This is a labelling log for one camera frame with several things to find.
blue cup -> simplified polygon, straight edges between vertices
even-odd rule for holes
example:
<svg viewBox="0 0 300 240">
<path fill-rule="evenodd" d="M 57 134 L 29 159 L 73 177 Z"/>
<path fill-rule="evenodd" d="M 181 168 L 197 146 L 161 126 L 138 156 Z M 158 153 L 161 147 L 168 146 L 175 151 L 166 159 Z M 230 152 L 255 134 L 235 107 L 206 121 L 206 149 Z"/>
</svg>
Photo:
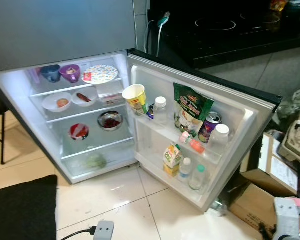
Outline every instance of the blue cup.
<svg viewBox="0 0 300 240">
<path fill-rule="evenodd" d="M 41 68 L 40 73 L 50 83 L 56 83 L 60 81 L 61 77 L 59 70 L 59 65 L 44 66 L 43 68 Z"/>
</svg>

black cushion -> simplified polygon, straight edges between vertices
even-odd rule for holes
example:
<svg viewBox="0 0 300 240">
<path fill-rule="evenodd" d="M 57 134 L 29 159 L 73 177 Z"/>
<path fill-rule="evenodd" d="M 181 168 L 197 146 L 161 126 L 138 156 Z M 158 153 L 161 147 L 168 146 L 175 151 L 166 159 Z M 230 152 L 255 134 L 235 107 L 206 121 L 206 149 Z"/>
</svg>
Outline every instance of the black cushion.
<svg viewBox="0 0 300 240">
<path fill-rule="evenodd" d="M 0 240 L 55 240 L 58 178 L 0 189 Z"/>
</svg>

white bottle cap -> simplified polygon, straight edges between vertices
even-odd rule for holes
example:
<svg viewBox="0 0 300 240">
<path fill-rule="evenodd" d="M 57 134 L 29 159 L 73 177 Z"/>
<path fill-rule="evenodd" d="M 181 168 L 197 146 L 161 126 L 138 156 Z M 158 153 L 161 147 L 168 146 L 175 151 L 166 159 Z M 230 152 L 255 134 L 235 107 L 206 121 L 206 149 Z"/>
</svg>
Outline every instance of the white bottle cap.
<svg viewBox="0 0 300 240">
<path fill-rule="evenodd" d="M 158 96 L 156 99 L 155 99 L 155 102 L 154 102 L 155 106 L 157 106 L 158 108 L 163 108 L 167 105 L 167 100 L 165 97 L 163 96 Z"/>
<path fill-rule="evenodd" d="M 184 159 L 183 159 L 183 164 L 184 165 L 190 165 L 191 164 L 191 159 L 190 158 L 188 158 L 188 157 L 185 157 Z"/>
<path fill-rule="evenodd" d="M 221 134 L 221 135 L 228 135 L 229 134 L 229 127 L 227 125 L 224 125 L 224 124 L 218 124 L 215 127 L 215 131 L 218 134 Z"/>
</svg>

soda can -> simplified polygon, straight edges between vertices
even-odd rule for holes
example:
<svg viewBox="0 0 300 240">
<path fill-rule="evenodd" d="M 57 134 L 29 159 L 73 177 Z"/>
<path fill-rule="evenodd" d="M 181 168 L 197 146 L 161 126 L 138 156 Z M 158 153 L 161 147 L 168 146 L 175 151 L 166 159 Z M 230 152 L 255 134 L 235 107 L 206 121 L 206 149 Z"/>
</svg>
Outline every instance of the soda can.
<svg viewBox="0 0 300 240">
<path fill-rule="evenodd" d="M 211 135 L 211 132 L 216 128 L 218 124 L 221 124 L 222 119 L 219 113 L 211 111 L 205 118 L 203 125 L 199 131 L 198 138 L 201 142 L 207 144 Z"/>
</svg>

milk carton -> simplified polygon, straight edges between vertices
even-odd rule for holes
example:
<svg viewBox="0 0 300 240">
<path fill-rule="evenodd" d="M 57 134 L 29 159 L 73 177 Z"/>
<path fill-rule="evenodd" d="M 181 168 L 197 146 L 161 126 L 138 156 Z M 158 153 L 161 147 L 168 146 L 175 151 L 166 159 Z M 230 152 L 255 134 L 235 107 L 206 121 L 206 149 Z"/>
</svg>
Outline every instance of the milk carton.
<svg viewBox="0 0 300 240">
<path fill-rule="evenodd" d="M 163 170 L 171 175 L 176 176 L 179 170 L 179 164 L 184 159 L 178 145 L 171 144 L 163 155 Z"/>
</svg>

